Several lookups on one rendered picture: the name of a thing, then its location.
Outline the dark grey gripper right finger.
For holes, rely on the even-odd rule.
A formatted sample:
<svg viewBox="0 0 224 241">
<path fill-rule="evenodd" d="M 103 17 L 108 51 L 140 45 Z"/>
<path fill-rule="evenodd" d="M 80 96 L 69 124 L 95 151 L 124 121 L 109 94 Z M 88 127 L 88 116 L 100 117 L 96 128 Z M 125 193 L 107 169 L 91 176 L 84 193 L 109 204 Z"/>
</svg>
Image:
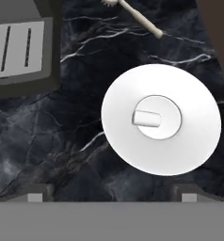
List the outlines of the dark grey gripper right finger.
<svg viewBox="0 0 224 241">
<path fill-rule="evenodd" d="M 177 184 L 174 187 L 174 200 L 177 202 L 224 202 L 224 198 L 208 194 L 197 185 Z"/>
</svg>

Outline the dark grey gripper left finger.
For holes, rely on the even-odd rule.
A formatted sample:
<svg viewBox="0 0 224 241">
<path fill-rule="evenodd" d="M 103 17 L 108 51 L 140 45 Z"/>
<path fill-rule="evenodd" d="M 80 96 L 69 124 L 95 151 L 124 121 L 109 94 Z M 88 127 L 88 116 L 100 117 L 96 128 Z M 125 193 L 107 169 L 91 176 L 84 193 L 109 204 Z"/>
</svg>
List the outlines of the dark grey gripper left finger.
<svg viewBox="0 0 224 241">
<path fill-rule="evenodd" d="M 54 188 L 49 184 L 28 185 L 16 194 L 0 195 L 0 202 L 51 202 Z"/>
</svg>

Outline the white marshmallow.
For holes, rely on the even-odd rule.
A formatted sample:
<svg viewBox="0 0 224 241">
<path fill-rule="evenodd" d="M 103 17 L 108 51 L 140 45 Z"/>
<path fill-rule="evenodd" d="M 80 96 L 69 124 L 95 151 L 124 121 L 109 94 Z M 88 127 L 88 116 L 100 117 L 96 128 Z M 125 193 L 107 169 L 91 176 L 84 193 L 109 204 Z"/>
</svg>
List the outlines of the white marshmallow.
<svg viewBox="0 0 224 241">
<path fill-rule="evenodd" d="M 161 116 L 158 113 L 135 110 L 132 117 L 132 124 L 146 127 L 159 127 L 161 124 Z"/>
</svg>

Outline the white round plate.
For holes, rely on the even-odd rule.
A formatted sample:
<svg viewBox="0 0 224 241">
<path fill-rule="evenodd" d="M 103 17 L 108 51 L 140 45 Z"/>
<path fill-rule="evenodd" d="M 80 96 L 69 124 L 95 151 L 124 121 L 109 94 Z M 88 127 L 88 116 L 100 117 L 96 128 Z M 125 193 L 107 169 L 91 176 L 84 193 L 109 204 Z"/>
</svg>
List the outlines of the white round plate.
<svg viewBox="0 0 224 241">
<path fill-rule="evenodd" d="M 135 110 L 158 113 L 159 127 L 132 124 Z M 203 165 L 221 135 L 216 100 L 191 73 L 146 64 L 121 74 L 108 88 L 101 110 L 104 134 L 121 159 L 159 176 Z"/>
</svg>

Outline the grey toaster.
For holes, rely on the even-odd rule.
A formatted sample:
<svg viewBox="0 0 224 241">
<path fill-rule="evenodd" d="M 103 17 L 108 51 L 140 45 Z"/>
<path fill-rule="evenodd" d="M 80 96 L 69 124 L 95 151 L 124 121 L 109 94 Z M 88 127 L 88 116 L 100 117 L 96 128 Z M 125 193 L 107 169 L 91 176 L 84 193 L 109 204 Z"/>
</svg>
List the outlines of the grey toaster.
<svg viewBox="0 0 224 241">
<path fill-rule="evenodd" d="M 62 0 L 0 0 L 0 99 L 60 85 Z"/>
</svg>

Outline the beige dish brush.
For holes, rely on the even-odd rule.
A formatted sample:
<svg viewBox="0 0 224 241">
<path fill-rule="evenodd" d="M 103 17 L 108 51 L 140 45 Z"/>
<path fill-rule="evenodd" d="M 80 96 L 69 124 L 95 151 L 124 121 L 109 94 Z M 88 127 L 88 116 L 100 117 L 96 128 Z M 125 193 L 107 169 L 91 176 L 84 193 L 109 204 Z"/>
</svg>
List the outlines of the beige dish brush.
<svg viewBox="0 0 224 241">
<path fill-rule="evenodd" d="M 150 20 L 148 20 L 142 13 L 133 8 L 126 0 L 101 0 L 104 5 L 114 7 L 120 5 L 127 10 L 140 24 L 142 24 L 149 32 L 156 38 L 161 39 L 164 35 L 163 31 L 156 27 Z"/>
</svg>

